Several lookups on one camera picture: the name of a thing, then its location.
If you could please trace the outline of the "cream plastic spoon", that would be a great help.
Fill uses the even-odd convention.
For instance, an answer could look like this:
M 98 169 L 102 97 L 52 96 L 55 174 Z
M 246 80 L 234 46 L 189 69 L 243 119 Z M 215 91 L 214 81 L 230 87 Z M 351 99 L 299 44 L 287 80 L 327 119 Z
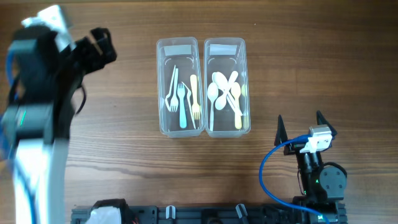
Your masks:
M 233 86 L 231 87 L 231 94 L 234 97 L 234 101 L 235 101 L 235 108 L 237 110 L 240 110 L 239 107 L 239 97 L 241 95 L 241 87 L 239 85 L 238 82 L 234 82 Z M 236 129 L 241 129 L 242 128 L 242 119 L 241 119 L 241 115 L 235 113 L 235 128 Z

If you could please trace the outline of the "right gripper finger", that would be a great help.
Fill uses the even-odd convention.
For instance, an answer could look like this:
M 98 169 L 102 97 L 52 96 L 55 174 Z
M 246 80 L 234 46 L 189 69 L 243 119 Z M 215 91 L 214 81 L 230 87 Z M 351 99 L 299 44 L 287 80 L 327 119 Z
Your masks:
M 327 125 L 330 128 L 331 135 L 333 137 L 335 137 L 338 134 L 336 129 L 326 120 L 326 118 L 323 116 L 323 114 L 320 110 L 318 110 L 316 112 L 316 116 L 317 116 L 317 124 L 318 125 Z
M 277 119 L 277 132 L 275 135 L 274 146 L 278 146 L 286 141 L 288 141 L 287 132 L 285 130 L 284 121 L 281 115 L 278 115 Z

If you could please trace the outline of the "white plastic spoon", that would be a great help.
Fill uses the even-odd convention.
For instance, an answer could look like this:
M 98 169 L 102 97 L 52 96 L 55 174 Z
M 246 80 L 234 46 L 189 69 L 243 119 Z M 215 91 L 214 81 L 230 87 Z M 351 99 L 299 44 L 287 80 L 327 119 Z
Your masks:
M 210 100 L 210 131 L 214 128 L 214 105 L 213 103 L 218 97 L 218 87 L 215 82 L 211 82 L 207 89 L 207 97 Z
M 226 77 L 221 72 L 214 72 L 212 74 L 212 80 L 216 83 L 217 87 L 223 91 L 223 94 L 217 98 L 215 107 L 217 110 L 222 110 L 225 107 L 226 102 L 228 101 L 233 111 L 237 113 L 239 116 L 242 116 L 243 114 L 241 110 L 238 109 L 233 96 L 229 92 L 232 84 L 236 81 L 237 77 L 238 77 L 237 71 L 233 71 L 231 73 L 229 80 L 227 80 Z
M 216 83 L 217 87 L 223 92 L 221 96 L 219 96 L 215 102 L 215 106 L 217 110 L 222 110 L 226 106 L 226 94 L 232 87 L 232 84 L 236 81 L 238 77 L 237 71 L 232 71 L 229 76 L 229 80 L 225 77 L 225 75 L 221 72 L 215 72 L 212 74 L 212 80 Z
M 229 103 L 229 105 L 231 106 L 232 110 L 234 111 L 234 116 L 235 116 L 235 113 L 237 113 L 237 114 L 241 115 L 241 119 L 242 119 L 243 114 L 239 113 L 240 110 L 237 110 L 235 108 L 236 104 L 235 104 L 235 101 L 234 101 L 234 97 L 232 96 L 232 94 L 230 92 L 227 92 L 226 99 L 227 99 L 227 102 Z

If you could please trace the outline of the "cream plastic fork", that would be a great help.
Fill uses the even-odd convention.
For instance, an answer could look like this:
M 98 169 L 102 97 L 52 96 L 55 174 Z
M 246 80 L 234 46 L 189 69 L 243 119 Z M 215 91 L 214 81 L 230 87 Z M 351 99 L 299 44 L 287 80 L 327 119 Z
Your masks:
M 198 104 L 198 78 L 196 75 L 190 76 L 190 84 L 192 88 L 193 104 L 192 111 L 196 120 L 200 119 L 200 105 Z

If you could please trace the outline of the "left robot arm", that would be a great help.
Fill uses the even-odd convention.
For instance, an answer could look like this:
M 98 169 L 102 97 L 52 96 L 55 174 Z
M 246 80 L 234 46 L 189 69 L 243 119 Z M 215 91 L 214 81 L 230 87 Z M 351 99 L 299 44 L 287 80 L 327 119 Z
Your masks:
M 97 27 L 89 37 L 57 46 L 58 32 L 44 25 L 14 33 L 9 51 L 19 72 L 1 120 L 13 162 L 17 223 L 65 221 L 65 168 L 72 98 L 86 75 L 116 60 L 111 33 Z

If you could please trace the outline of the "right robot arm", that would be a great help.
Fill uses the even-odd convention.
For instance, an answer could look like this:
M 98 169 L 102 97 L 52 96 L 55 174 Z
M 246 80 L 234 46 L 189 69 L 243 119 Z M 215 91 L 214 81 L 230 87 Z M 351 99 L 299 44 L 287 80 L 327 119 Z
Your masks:
M 292 203 L 310 208 L 319 214 L 292 209 L 289 218 L 293 223 L 347 223 L 344 199 L 348 174 L 335 162 L 322 161 L 321 153 L 332 147 L 336 129 L 317 111 L 317 125 L 308 130 L 309 139 L 289 143 L 284 155 L 296 157 L 298 178 L 301 180 L 301 196 Z

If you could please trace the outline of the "pale blue plastic fork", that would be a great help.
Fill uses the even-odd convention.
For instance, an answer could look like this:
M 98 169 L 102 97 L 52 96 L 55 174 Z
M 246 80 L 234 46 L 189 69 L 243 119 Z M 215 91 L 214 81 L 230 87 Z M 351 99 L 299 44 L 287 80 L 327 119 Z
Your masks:
M 182 83 L 179 83 L 177 86 L 177 96 L 179 98 L 180 109 L 179 109 L 179 125 L 182 129 L 187 127 L 187 117 L 185 112 L 185 87 Z

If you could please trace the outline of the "clear plastic container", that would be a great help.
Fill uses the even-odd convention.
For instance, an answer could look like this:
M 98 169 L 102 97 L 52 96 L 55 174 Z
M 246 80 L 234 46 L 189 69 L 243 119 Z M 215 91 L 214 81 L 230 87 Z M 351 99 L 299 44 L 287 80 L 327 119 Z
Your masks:
M 174 37 L 160 39 L 156 45 L 157 53 L 157 87 L 159 102 L 159 125 L 160 132 L 170 138 L 187 138 L 201 134 L 205 128 L 203 118 L 203 91 L 201 84 L 200 58 L 198 53 L 198 42 L 194 37 Z M 200 119 L 195 120 L 196 129 L 190 117 L 190 110 L 187 101 L 187 90 L 185 88 L 185 112 L 187 117 L 187 127 L 182 129 L 179 125 L 180 103 L 176 112 L 169 112 L 165 105 L 165 96 L 169 92 L 170 80 L 174 65 L 178 68 L 178 82 L 184 82 L 192 91 L 190 76 L 196 75 L 198 78 L 198 104 L 200 105 Z
M 232 71 L 238 72 L 235 82 L 241 87 L 239 97 L 240 110 L 243 114 L 241 129 L 236 129 L 234 124 L 234 111 L 228 102 L 222 110 L 217 110 L 214 105 L 214 128 L 210 131 L 210 100 L 207 89 L 214 72 L 221 72 L 229 80 Z M 205 40 L 204 45 L 204 84 L 205 84 L 205 129 L 213 138 L 238 138 L 251 130 L 251 109 L 249 99 L 248 63 L 246 58 L 246 44 L 242 38 L 220 37 Z

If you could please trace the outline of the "white plastic fork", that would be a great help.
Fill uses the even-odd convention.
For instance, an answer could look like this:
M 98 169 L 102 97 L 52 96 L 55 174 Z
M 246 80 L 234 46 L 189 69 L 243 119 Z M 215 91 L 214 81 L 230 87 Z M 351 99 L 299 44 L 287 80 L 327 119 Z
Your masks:
M 176 72 L 176 65 L 174 65 L 174 69 L 173 69 L 173 72 L 172 72 L 172 78 L 170 80 L 169 92 L 165 96 L 165 105 L 166 105 L 166 108 L 168 109 L 169 112 L 171 112 L 169 98 L 171 97 L 171 93 L 172 93 L 172 88 L 173 88 L 173 83 L 174 83 L 174 78 L 175 78 L 175 72 Z
M 197 127 L 196 127 L 195 120 L 194 120 L 194 117 L 193 117 L 192 104 L 191 104 L 192 92 L 191 92 L 189 87 L 184 82 L 182 82 L 182 84 L 184 85 L 184 87 L 187 90 L 187 101 L 188 101 L 188 106 L 189 106 L 189 110 L 190 110 L 190 117 L 191 117 L 191 121 L 192 121 L 192 124 L 193 124 L 193 128 L 196 129 Z
M 177 99 L 177 82 L 178 82 L 178 68 L 175 68 L 174 78 L 173 78 L 173 94 L 170 101 L 170 111 L 176 112 L 178 108 L 178 99 Z

